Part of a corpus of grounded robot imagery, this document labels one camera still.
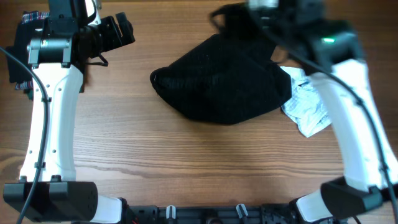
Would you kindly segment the black knit skirt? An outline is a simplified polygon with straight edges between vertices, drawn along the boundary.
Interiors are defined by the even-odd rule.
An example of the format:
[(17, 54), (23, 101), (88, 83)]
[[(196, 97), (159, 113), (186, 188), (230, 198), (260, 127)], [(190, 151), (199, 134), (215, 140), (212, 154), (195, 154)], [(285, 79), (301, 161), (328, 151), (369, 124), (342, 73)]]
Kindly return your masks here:
[(271, 60), (276, 44), (266, 39), (243, 4), (228, 4), (217, 34), (167, 67), (154, 70), (157, 94), (186, 118), (237, 124), (280, 108), (292, 97), (290, 75)]

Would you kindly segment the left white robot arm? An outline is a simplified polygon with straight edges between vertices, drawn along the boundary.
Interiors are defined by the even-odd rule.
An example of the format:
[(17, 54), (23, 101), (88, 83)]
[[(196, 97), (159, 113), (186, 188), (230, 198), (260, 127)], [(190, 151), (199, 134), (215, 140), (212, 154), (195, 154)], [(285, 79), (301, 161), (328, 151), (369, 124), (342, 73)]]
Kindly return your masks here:
[(101, 196), (93, 182), (76, 180), (73, 135), (78, 95), (89, 58), (134, 42), (125, 13), (99, 19), (86, 13), (51, 13), (33, 32), (26, 70), (33, 110), (19, 181), (3, 198), (36, 223), (137, 223), (124, 198)]

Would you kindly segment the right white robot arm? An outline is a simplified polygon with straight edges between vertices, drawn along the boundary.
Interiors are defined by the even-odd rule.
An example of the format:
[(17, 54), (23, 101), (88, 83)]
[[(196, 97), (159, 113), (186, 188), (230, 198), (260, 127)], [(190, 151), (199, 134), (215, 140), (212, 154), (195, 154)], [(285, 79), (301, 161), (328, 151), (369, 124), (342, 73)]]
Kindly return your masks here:
[(306, 222), (397, 206), (397, 159), (374, 103), (357, 33), (346, 21), (294, 22), (293, 55), (318, 90), (344, 164), (342, 177), (297, 200)]

